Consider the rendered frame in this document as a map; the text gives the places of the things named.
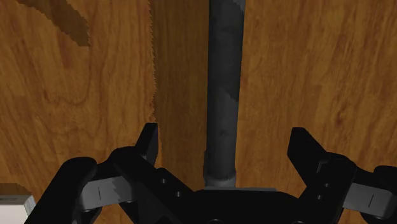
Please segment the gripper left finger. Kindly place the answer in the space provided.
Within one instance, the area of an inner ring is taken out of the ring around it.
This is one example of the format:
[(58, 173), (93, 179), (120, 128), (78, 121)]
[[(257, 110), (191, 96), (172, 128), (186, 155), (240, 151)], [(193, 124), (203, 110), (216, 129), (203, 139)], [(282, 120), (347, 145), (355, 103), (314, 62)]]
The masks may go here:
[(194, 224), (192, 190), (155, 168), (158, 126), (146, 123), (135, 146), (117, 148), (97, 163), (65, 161), (24, 224), (94, 224), (102, 208), (118, 204), (134, 224)]

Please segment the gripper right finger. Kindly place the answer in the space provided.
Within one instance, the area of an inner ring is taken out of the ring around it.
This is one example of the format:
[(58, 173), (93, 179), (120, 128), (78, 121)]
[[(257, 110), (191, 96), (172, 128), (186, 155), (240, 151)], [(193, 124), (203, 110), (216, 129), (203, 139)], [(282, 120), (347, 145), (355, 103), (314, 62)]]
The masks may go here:
[(397, 167), (372, 172), (348, 157), (327, 152), (303, 127), (294, 127), (288, 158), (306, 185), (299, 199), (304, 224), (338, 224), (344, 210), (360, 213), (366, 224), (397, 224)]

